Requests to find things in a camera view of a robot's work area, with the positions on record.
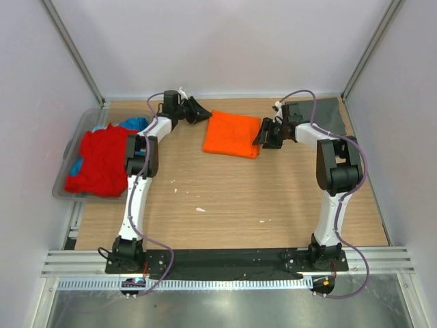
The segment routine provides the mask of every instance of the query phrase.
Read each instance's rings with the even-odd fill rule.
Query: gray plastic bin
[[[146,118],[148,122],[151,122],[153,115],[148,110],[142,109],[89,109],[86,111],[64,151],[64,161],[52,189],[53,196],[57,199],[75,202],[125,202],[126,192],[120,197],[98,197],[91,193],[68,193],[64,186],[74,164],[81,158],[79,148],[85,132],[91,131],[96,126],[106,126],[109,123],[118,124],[128,118],[137,117]]]

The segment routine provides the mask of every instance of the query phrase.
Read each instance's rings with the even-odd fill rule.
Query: metal floor
[[[348,294],[362,275],[336,279],[334,293]],[[120,299],[92,311],[121,293],[57,291],[47,327],[53,328],[273,328],[273,327],[413,327],[396,275],[371,275],[361,294],[346,300],[314,297],[309,290],[239,290],[155,292],[137,300]]]

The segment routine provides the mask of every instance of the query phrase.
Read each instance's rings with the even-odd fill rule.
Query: white panel
[[[389,235],[407,246],[434,315],[436,14],[435,1],[405,1],[348,99]]]
[[[55,0],[106,97],[342,92],[389,0]]]
[[[0,11],[0,318],[24,327],[48,249],[59,249],[70,204],[51,188],[91,93],[36,0]]]

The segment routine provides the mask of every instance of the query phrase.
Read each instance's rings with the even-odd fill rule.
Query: wooden surface
[[[275,101],[199,102],[209,110],[262,118],[273,116]],[[117,102],[112,108],[147,107],[145,102]],[[341,102],[340,112],[351,133]],[[261,149],[255,160],[206,154],[201,149],[207,124],[180,122],[160,142],[160,166],[147,198],[144,232],[175,249],[306,247],[322,201],[315,152],[286,141],[281,150]],[[196,211],[198,207],[205,212]],[[124,204],[86,204],[76,249],[110,249],[123,213]],[[354,245],[387,245],[367,182],[348,205],[343,237]],[[146,248],[158,247],[146,243]]]

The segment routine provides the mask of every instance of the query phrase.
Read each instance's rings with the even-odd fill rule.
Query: folded orange towel
[[[252,143],[260,126],[260,118],[213,110],[203,151],[256,159],[259,146],[252,146]]]

